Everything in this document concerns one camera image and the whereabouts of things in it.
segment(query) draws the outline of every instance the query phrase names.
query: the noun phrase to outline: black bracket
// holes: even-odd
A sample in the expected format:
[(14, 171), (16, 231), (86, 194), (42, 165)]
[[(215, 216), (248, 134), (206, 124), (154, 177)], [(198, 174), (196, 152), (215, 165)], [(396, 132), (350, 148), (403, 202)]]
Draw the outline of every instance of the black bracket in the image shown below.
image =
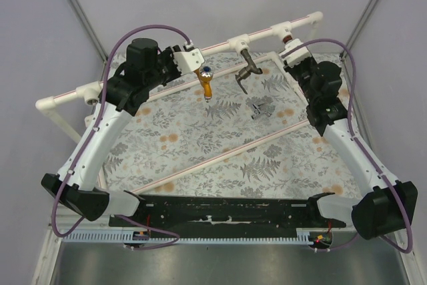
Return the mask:
[[(61, 184), (62, 181), (59, 180), (59, 175), (45, 174), (41, 180), (41, 185), (53, 197), (56, 197)], [(59, 199), (61, 204), (90, 222), (97, 220), (108, 207), (109, 194), (97, 188), (91, 191), (78, 190), (78, 188), (79, 186), (77, 185), (65, 185)]]
[[(178, 233), (182, 238), (296, 237), (297, 228), (327, 228), (307, 200), (143, 195), (133, 221)], [(219, 222), (235, 224), (218, 224)], [(333, 226), (345, 223), (332, 220)], [(111, 217), (111, 227), (132, 227)], [(164, 238), (152, 232), (152, 237)]]
[(173, 62), (173, 49), (159, 53), (156, 41), (137, 38), (126, 49), (126, 61), (107, 82), (106, 101), (132, 116), (149, 98), (149, 91), (181, 76)]
[[(414, 217), (418, 191), (412, 182), (396, 182), (394, 186), (402, 201), (409, 221)], [(352, 221), (358, 233), (366, 240), (405, 228), (402, 214), (389, 188), (374, 188), (353, 207)]]
[(347, 109), (338, 98), (342, 85), (341, 69), (330, 61), (317, 63), (313, 57), (306, 58), (285, 71), (298, 82), (308, 101), (307, 118), (320, 135), (327, 125), (347, 118)]

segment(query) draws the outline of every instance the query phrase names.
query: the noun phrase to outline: pink stripe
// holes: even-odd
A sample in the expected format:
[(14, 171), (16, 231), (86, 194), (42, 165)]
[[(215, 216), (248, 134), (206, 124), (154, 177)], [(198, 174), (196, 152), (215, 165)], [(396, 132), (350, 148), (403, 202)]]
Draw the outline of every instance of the pink stripe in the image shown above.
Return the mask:
[(75, 90), (68, 91), (67, 93), (62, 93), (61, 95), (55, 96), (54, 99), (69, 95), (70, 93), (75, 93)]
[(271, 137), (271, 136), (273, 136), (273, 135), (276, 135), (277, 133), (281, 133), (281, 132), (283, 132), (283, 131), (286, 131), (286, 130), (288, 130), (288, 129), (291, 129), (291, 128), (293, 128), (293, 127), (296, 127), (296, 126), (301, 125), (302, 123), (306, 123), (306, 122), (308, 122), (308, 120), (301, 121), (300, 123), (296, 123), (295, 125), (292, 125), (292, 126), (290, 126), (290, 127), (287, 127), (287, 128), (285, 128), (285, 129), (282, 129), (282, 130), (277, 131), (277, 132), (275, 132), (275, 133), (271, 133), (270, 135), (267, 135), (267, 136), (265, 136), (265, 137), (263, 137), (263, 138), (257, 139), (257, 140), (255, 140), (255, 141), (253, 141), (253, 142), (249, 143), (249, 144), (243, 145), (243, 146), (241, 146), (241, 147), (239, 147), (239, 148), (236, 148), (236, 149), (234, 149), (234, 150), (230, 150), (230, 151), (229, 151), (229, 152), (227, 152), (227, 153), (224, 153), (224, 154), (219, 155), (219, 156), (217, 156), (217, 157), (211, 158), (210, 160), (206, 160), (206, 161), (204, 161), (204, 162), (202, 162), (202, 163), (200, 163), (200, 164), (198, 164), (198, 165), (194, 165), (194, 166), (192, 166), (192, 167), (190, 167), (190, 168), (187, 168), (187, 169), (185, 169), (185, 170), (182, 170), (182, 171), (180, 171), (180, 172), (176, 173), (175, 175), (165, 177), (165, 178), (164, 178), (164, 179), (162, 179), (162, 180), (158, 180), (158, 181), (153, 182), (153, 183), (148, 184), (148, 185), (144, 185), (144, 187), (138, 188), (137, 190), (134, 190), (134, 191), (132, 191), (132, 192), (133, 192), (133, 193), (136, 193), (136, 192), (138, 192), (138, 191), (140, 191), (140, 190), (145, 189), (146, 187), (150, 187), (150, 186), (152, 186), (152, 185), (154, 185), (154, 184), (157, 184), (158, 182), (162, 182), (162, 181), (164, 181), (164, 180), (168, 180), (169, 178), (172, 178), (172, 177), (174, 177), (174, 176), (176, 176), (176, 175), (178, 175), (178, 174), (180, 174), (180, 173), (186, 172), (186, 171), (188, 171), (188, 170), (192, 170), (192, 169), (193, 169), (193, 168), (195, 168), (195, 167), (198, 167), (198, 166), (200, 166), (200, 165), (203, 165), (203, 164), (206, 164), (206, 163), (208, 163), (208, 162), (211, 162), (212, 160), (216, 160), (216, 159), (218, 159), (218, 158), (220, 158), (220, 157), (222, 157), (222, 156), (224, 156), (224, 155), (228, 155), (228, 154), (230, 154), (230, 153), (234, 153), (234, 152), (236, 152), (236, 151), (238, 151), (238, 150), (241, 150), (242, 148), (245, 148), (245, 147), (248, 147), (248, 146), (251, 146), (251, 145), (253, 145), (253, 144), (257, 143), (257, 142), (259, 142), (260, 140), (263, 140), (263, 139), (269, 138), (269, 137)]
[(256, 31), (254, 33), (250, 33), (249, 36), (256, 35), (257, 33), (263, 33), (264, 31), (267, 31), (267, 30), (271, 30), (271, 27), (267, 28), (267, 29), (264, 29), (264, 30)]
[(298, 19), (292, 20), (292, 21), (291, 21), (291, 23), (294, 23), (295, 21), (303, 20), (303, 19), (305, 19), (305, 18), (308, 18), (308, 16), (305, 16), (305, 17), (302, 17), (302, 18), (298, 18)]
[(212, 49), (212, 48), (215, 48), (215, 47), (218, 47), (218, 46), (222, 46), (222, 45), (225, 45), (226, 43), (228, 43), (228, 42), (226, 41), (225, 43), (218, 43), (217, 45), (214, 45), (214, 46), (211, 46), (211, 47), (203, 48), (203, 49), (202, 49), (202, 51), (203, 51), (203, 50)]

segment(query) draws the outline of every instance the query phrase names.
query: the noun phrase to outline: white pvc pipe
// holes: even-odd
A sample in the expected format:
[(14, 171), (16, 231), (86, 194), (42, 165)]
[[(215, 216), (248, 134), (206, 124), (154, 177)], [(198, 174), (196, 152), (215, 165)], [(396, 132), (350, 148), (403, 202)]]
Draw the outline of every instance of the white pvc pipe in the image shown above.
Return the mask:
[[(279, 23), (277, 25), (271, 26), (270, 28), (266, 28), (260, 31), (256, 31), (254, 33), (248, 34), (248, 41), (255, 41), (259, 40), (265, 37), (277, 35), (278, 31), (281, 28), (287, 28), (290, 31), (304, 26), (304, 25), (313, 25), (312, 33), (309, 37), (313, 37), (315, 35), (316, 29), (320, 23), (320, 21), (323, 19), (323, 13), (320, 11), (311, 13), (303, 18), (295, 19), (292, 21), (285, 21), (283, 23)], [(214, 53), (220, 53), (222, 51), (228, 51), (231, 50), (230, 44), (228, 41), (225, 41), (223, 43), (218, 43), (217, 45), (213, 45), (210, 47), (206, 47), (201, 50), (202, 54), (204, 56), (213, 55)], [(57, 107), (58, 105), (61, 105), (63, 103), (67, 103), (69, 101), (73, 101), (77, 98), (83, 98), (85, 95), (86, 89), (97, 91), (98, 93), (101, 92), (103, 87), (102, 81), (94, 81), (93, 83), (88, 83), (86, 85), (83, 85), (81, 87), (76, 88), (76, 90), (69, 91), (67, 93), (63, 93), (58, 96), (51, 96), (46, 97), (43, 99), (40, 99), (36, 103), (36, 107), (38, 110), (47, 110)]]
[(58, 105), (62, 105), (63, 103), (76, 100), (77, 98), (85, 98), (85, 94), (87, 93), (90, 93), (94, 97), (97, 97), (97, 95), (101, 93), (102, 87), (102, 81), (94, 81), (93, 83), (87, 83), (86, 85), (77, 87), (76, 89), (68, 91), (67, 93), (62, 93), (58, 96), (51, 96), (39, 99), (36, 101), (35, 107), (39, 111), (51, 110), (56, 108)]
[[(262, 38), (279, 35), (280, 28), (286, 28), (289, 31), (292, 31), (295, 28), (304, 26), (304, 25), (313, 25), (313, 27), (317, 28), (318, 23), (323, 19), (323, 13), (317, 11), (315, 13), (311, 13), (303, 18), (295, 19), (293, 21), (285, 21), (283, 23), (271, 26), (270, 28), (263, 29), (260, 31), (256, 31), (254, 33), (250, 33), (248, 35), (242, 35), (242, 39), (245, 39), (245, 42), (249, 44), (252, 41), (259, 40)], [(210, 47), (203, 48), (201, 53), (203, 56), (213, 55), (214, 53), (220, 53), (222, 51), (232, 50), (232, 46), (229, 41), (225, 41), (223, 43), (218, 43), (217, 45), (213, 45)]]
[(79, 143), (81, 139), (79, 133), (77, 133), (76, 130), (72, 128), (72, 126), (56, 112), (56, 110), (43, 110), (41, 113), (53, 121), (59, 128), (61, 128), (62, 131), (66, 133), (67, 136), (69, 136), (73, 141)]
[(271, 133), (270, 135), (267, 135), (263, 138), (251, 141), (250, 143), (242, 145), (238, 148), (234, 148), (233, 150), (230, 150), (229, 152), (223, 153), (223, 154), (218, 155), (214, 158), (206, 160), (206, 161), (204, 161), (198, 165), (194, 165), (192, 167), (186, 168), (186, 169), (184, 169), (178, 173), (175, 173), (175, 174), (170, 175), (168, 177), (162, 178), (161, 180), (158, 180), (156, 182), (152, 182), (152, 183), (147, 184), (143, 187), (136, 188), (136, 189), (132, 190), (132, 193), (140, 194), (143, 192), (148, 192), (149, 190), (152, 190), (156, 187), (170, 183), (174, 180), (177, 180), (178, 178), (182, 178), (182, 177), (189, 175), (189, 174), (192, 174), (198, 170), (202, 170), (208, 166), (212, 166), (212, 165), (217, 164), (217, 163), (219, 163), (223, 160), (226, 160), (230, 157), (233, 157), (233, 156), (236, 156), (236, 155), (241, 154), (243, 152), (246, 152), (247, 150), (250, 150), (250, 149), (258, 147), (262, 144), (268, 143), (269, 141), (272, 141), (274, 139), (282, 137), (283, 135), (286, 135), (287, 133), (292, 133), (293, 131), (299, 130), (299, 129), (303, 128), (304, 126), (307, 126), (308, 124), (309, 124), (308, 120), (301, 121), (300, 123), (296, 123), (295, 125), (281, 129), (279, 131), (276, 131), (275, 133)]

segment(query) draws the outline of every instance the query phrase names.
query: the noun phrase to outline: white cable tray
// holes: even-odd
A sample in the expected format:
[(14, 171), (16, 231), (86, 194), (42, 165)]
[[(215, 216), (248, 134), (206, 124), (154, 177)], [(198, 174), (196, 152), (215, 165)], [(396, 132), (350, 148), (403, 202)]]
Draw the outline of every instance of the white cable tray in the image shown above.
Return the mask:
[[(75, 230), (63, 238), (67, 243), (128, 243), (128, 244), (158, 244), (174, 240), (174, 238), (150, 238), (133, 240), (131, 230)], [(308, 240), (310, 233), (298, 231), (295, 238), (181, 238), (176, 244), (287, 244), (311, 245)]]

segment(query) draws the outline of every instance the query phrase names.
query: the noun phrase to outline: purple cable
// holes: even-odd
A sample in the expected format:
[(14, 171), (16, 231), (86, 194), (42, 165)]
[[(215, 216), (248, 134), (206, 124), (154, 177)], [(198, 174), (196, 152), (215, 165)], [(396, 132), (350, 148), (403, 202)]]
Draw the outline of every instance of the purple cable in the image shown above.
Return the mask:
[(356, 63), (354, 61), (354, 57), (353, 57), (352, 53), (347, 48), (347, 46), (344, 45), (341, 41), (338, 41), (335, 39), (329, 39), (329, 38), (321, 38), (321, 39), (309, 40), (309, 41), (303, 43), (302, 45), (299, 45), (299, 46), (293, 48), (292, 50), (287, 52), (284, 56), (282, 56), (282, 58), (285, 58), (286, 56), (290, 55), (291, 53), (293, 53), (293, 52), (295, 52), (295, 51), (297, 51), (297, 50), (299, 50), (305, 46), (314, 44), (314, 43), (335, 43), (336, 45), (339, 45), (348, 54), (348, 57), (350, 58), (350, 61), (352, 63), (352, 69), (353, 69), (353, 77), (352, 77), (352, 83), (351, 83), (351, 88), (350, 88), (350, 100), (348, 102), (348, 114), (347, 114), (348, 129), (349, 129), (350, 134), (353, 136), (353, 139), (356, 142), (356, 144), (359, 146), (359, 148), (362, 150), (362, 152), (365, 154), (365, 156), (369, 159), (370, 163), (374, 166), (375, 170), (378, 172), (378, 175), (385, 181), (385, 183), (389, 187), (394, 199), (396, 200), (396, 203), (399, 207), (400, 213), (402, 214), (403, 221), (405, 223), (406, 232), (408, 234), (408, 247), (406, 249), (401, 248), (401, 247), (399, 247), (399, 245), (393, 243), (393, 241), (391, 241), (387, 237), (381, 236), (381, 238), (383, 240), (385, 240), (387, 243), (389, 243), (390, 245), (392, 245), (393, 247), (395, 247), (395, 249), (399, 250), (400, 252), (405, 253), (405, 254), (411, 253), (412, 247), (413, 247), (412, 228), (411, 228), (411, 223), (409, 221), (409, 217), (406, 213), (405, 207), (404, 207), (402, 201), (400, 200), (398, 193), (394, 189), (392, 183), (387, 178), (385, 173), (382, 171), (381, 167), (376, 163), (376, 161), (370, 155), (368, 150), (366, 150), (366, 148), (362, 144), (362, 142), (357, 137), (355, 137), (353, 124), (352, 124), (352, 109), (353, 109), (353, 100), (354, 100), (354, 88), (356, 87)]
[(152, 232), (162, 233), (165, 235), (170, 235), (170, 236), (175, 237), (175, 239), (171, 240), (170, 242), (158, 244), (158, 245), (153, 245), (150, 247), (132, 248), (131, 246), (126, 245), (126, 248), (128, 248), (130, 250), (155, 250), (158, 248), (171, 246), (179, 240), (179, 235), (174, 233), (174, 232), (168, 232), (167, 230), (159, 230), (158, 228), (145, 226), (145, 225), (137, 223), (137, 222), (135, 222), (135, 221), (131, 220), (130, 218), (123, 216), (123, 215), (116, 215), (115, 217), (121, 218), (122, 220), (125, 220), (126, 222), (131, 223), (133, 225), (136, 225), (138, 227), (145, 228), (146, 230), (151, 230)]
[[(179, 33), (182, 37), (185, 38), (185, 40), (187, 41), (187, 43), (190, 43), (191, 41), (189, 40), (189, 37), (183, 32), (180, 31), (179, 29), (176, 29), (175, 27), (171, 27), (171, 26), (167, 26), (167, 25), (146, 25), (143, 27), (139, 27), (136, 28), (134, 30), (131, 30), (129, 33), (127, 33), (126, 35), (124, 35), (113, 47), (113, 49), (111, 50), (111, 53), (108, 56), (108, 60), (107, 63), (105, 64), (104, 67), (104, 76), (103, 76), (103, 83), (104, 86), (102, 88), (102, 96), (101, 96), (101, 107), (99, 108), (99, 113), (98, 116), (95, 120), (95, 123), (93, 124), (93, 128), (97, 128), (99, 123), (101, 122), (102, 119), (102, 115), (104, 113), (104, 108), (105, 108), (105, 98), (107, 97), (107, 80), (108, 80), (108, 74), (109, 74), (109, 68), (111, 66), (111, 62), (113, 61), (115, 52), (119, 49), (120, 45), (129, 37), (131, 37), (132, 35), (135, 35), (136, 33), (139, 33), (140, 31), (145, 31), (148, 29), (166, 29), (166, 30), (170, 30), (170, 31), (175, 31), (176, 33)], [(74, 160), (72, 161), (70, 167), (69, 167), (69, 172), (72, 172), (77, 164), (77, 162), (79, 161), (81, 155), (83, 154), (84, 150), (86, 149), (87, 145), (89, 144), (89, 142), (91, 141), (93, 135), (95, 134), (94, 130), (91, 130), (89, 135), (87, 136), (87, 138), (85, 139), (85, 141), (83, 142), (83, 144), (80, 147), (80, 150), (76, 153)], [(61, 198), (62, 192), (64, 191), (65, 185), (67, 185), (67, 182), (69, 181), (71, 177), (71, 174), (67, 174), (64, 177), (64, 180), (61, 184), (61, 186), (58, 189), (58, 192), (55, 196), (55, 201), (53, 203), (53, 207), (52, 207), (52, 215), (51, 215), (51, 224), (52, 224), (52, 230), (53, 233), (57, 236), (57, 237), (66, 237), (68, 235), (70, 235), (75, 229), (76, 227), (78, 227), (78, 225), (81, 223), (81, 221), (84, 219), (84, 217), (80, 217), (78, 221), (76, 221), (76, 223), (64, 234), (62, 234), (61, 232), (59, 232), (57, 224), (56, 224), (56, 211), (58, 209), (58, 205), (59, 205), (59, 199)]]

